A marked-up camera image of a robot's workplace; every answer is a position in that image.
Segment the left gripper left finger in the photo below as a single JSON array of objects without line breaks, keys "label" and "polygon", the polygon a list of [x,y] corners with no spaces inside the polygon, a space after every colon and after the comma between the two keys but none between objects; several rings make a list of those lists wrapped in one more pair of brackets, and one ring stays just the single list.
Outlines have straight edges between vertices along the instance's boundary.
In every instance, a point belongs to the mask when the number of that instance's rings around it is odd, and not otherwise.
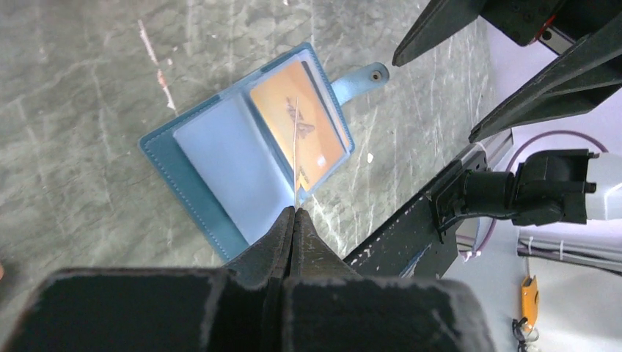
[{"label": "left gripper left finger", "polygon": [[295,222],[285,208],[224,268],[66,268],[33,292],[4,351],[280,351]]}]

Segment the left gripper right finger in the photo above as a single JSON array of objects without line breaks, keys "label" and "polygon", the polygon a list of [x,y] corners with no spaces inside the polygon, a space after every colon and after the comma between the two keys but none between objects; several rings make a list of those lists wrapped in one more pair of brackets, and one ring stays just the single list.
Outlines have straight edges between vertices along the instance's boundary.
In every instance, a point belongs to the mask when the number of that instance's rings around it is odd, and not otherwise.
[{"label": "left gripper right finger", "polygon": [[482,306],[452,279],[303,276],[284,283],[285,351],[495,351]]}]

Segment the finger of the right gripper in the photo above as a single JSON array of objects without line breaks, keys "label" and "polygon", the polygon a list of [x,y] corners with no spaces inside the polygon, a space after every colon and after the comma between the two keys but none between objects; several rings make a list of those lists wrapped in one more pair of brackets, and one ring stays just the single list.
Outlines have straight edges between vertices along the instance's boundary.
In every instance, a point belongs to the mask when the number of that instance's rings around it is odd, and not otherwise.
[{"label": "finger of the right gripper", "polygon": [[475,21],[486,0],[431,0],[395,49],[392,65],[402,67]]},{"label": "finger of the right gripper", "polygon": [[621,88],[621,15],[578,39],[504,99],[469,135],[479,142],[509,128],[587,114]]}]

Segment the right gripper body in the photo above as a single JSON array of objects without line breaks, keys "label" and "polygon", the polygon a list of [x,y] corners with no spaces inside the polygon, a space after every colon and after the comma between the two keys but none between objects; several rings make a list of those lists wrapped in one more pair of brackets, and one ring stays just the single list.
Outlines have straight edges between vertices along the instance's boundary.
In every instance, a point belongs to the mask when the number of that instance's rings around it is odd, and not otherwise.
[{"label": "right gripper body", "polygon": [[620,12],[620,1],[486,1],[480,16],[517,45],[560,53]]}]

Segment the blue card holder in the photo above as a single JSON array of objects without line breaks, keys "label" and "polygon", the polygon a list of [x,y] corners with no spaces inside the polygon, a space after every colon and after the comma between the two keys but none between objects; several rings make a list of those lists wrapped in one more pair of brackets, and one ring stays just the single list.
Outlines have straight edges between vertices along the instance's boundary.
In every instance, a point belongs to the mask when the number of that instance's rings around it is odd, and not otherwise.
[{"label": "blue card holder", "polygon": [[346,154],[321,186],[354,153],[342,107],[384,86],[389,71],[374,62],[330,81],[309,43],[302,43],[232,86],[143,136],[139,147],[207,241],[231,261],[269,230],[282,209],[304,202],[296,167],[285,160],[249,91],[294,59],[309,63],[319,95]]}]

